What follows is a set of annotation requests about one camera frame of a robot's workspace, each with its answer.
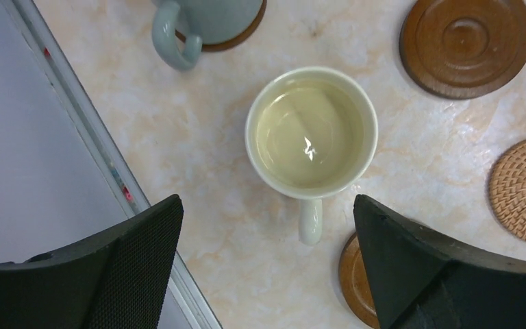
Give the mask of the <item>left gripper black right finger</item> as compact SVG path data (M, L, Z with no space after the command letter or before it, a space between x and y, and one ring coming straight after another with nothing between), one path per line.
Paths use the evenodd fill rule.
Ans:
M368 195L353 205L382 328L526 328L526 261L463 243Z

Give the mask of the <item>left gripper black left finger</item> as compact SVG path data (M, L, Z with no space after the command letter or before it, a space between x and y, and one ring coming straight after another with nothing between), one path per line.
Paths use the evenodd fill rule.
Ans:
M174 194L23 263L0 263L0 328L156 328L181 232Z

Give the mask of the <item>cream ceramic mug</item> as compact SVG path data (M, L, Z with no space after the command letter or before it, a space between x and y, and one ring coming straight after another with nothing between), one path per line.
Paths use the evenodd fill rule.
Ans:
M299 201L299 239L311 246L322 237L323 200L368 169L378 138L365 90L324 66L294 69L270 81L245 123L253 168L271 188Z

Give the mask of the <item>grey ceramic mug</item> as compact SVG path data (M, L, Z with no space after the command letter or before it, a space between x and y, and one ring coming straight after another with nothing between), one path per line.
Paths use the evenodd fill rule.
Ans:
M151 39L159 57L178 71L195 67L203 52L231 49L262 22L267 2L157 1Z

